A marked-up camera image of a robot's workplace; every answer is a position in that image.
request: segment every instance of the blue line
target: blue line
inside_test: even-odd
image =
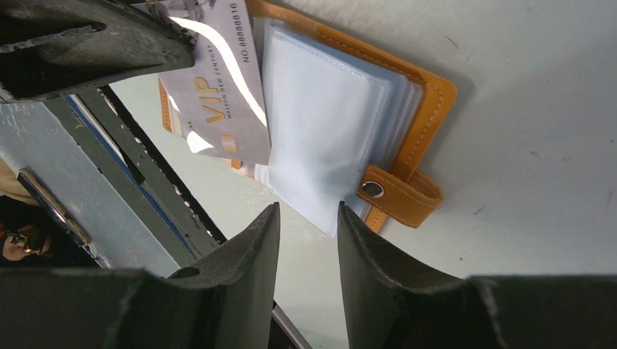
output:
[[[135,178],[133,177],[131,171],[129,170],[129,168],[127,167],[127,165],[124,164],[124,162],[122,161],[122,159],[118,156],[118,154],[116,154],[116,152],[111,148],[111,146],[109,144],[107,144],[107,141],[105,141],[105,139],[103,138],[103,136],[99,133],[99,131],[94,127],[94,125],[92,125],[90,123],[90,121],[86,118],[86,116],[84,116],[84,114],[82,113],[81,110],[79,110],[79,106],[71,99],[71,97],[65,97],[65,100],[68,102],[68,104],[71,106],[71,108],[73,109],[73,111],[75,112],[75,114],[77,114],[77,116],[81,119],[81,121],[86,125],[86,127],[93,133],[93,135],[96,137],[96,139],[99,141],[99,143],[101,143],[101,145],[103,145],[103,147],[107,150],[107,152],[109,153],[109,155],[111,155],[111,157],[114,159],[114,161],[120,166],[120,168],[122,169],[122,171],[128,176],[128,178],[131,179],[131,182],[135,185],[135,187],[141,192],[141,194],[143,195],[144,198],[146,198],[146,201],[152,206],[152,208],[154,208],[154,210],[156,211],[156,213],[163,219],[163,221],[165,221],[165,223],[167,224],[167,226],[169,226],[169,228],[173,231],[173,233],[176,235],[176,237],[180,240],[180,242],[182,243],[182,245],[184,245],[184,247],[188,250],[189,253],[191,253],[191,255],[193,256],[193,258],[197,258],[197,256],[193,253],[193,251],[191,251],[191,248],[188,245],[188,242],[184,239],[184,237],[182,236],[182,233],[175,227],[175,225],[170,221],[170,219],[167,217],[167,215],[165,214],[165,212],[163,212],[163,210],[161,209],[161,207],[157,204],[157,202],[152,198],[152,196],[150,196],[150,194],[139,184],[137,183],[137,181],[135,180]]]

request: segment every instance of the brown leather wallet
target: brown leather wallet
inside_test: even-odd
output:
[[[361,58],[391,71],[404,74],[424,87],[425,96],[389,171],[368,166],[358,189],[358,196],[373,207],[366,218],[368,226],[378,233],[388,217],[417,228],[443,200],[441,188],[426,174],[417,170],[422,156],[456,99],[456,86],[441,76],[390,55],[359,39],[344,34],[298,11],[270,4],[264,0],[247,0],[253,17],[274,18],[293,30],[323,44]],[[381,186],[380,195],[363,189],[367,182]]]

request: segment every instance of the metal snap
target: metal snap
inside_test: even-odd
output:
[[[373,181],[368,181],[362,184],[362,191],[364,191],[371,198],[380,198],[386,192],[381,184]]]

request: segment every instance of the white table surface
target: white table surface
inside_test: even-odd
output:
[[[617,2],[287,3],[458,86],[420,165],[445,202],[385,238],[461,277],[615,273]],[[114,89],[227,236],[277,200],[163,130],[155,76]],[[283,205],[275,298],[314,348],[347,347],[338,272],[336,240]]]

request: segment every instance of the beige clothing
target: beige clothing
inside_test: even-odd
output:
[[[32,206],[40,206],[30,193],[17,181],[17,176],[4,160],[0,159],[0,192]]]

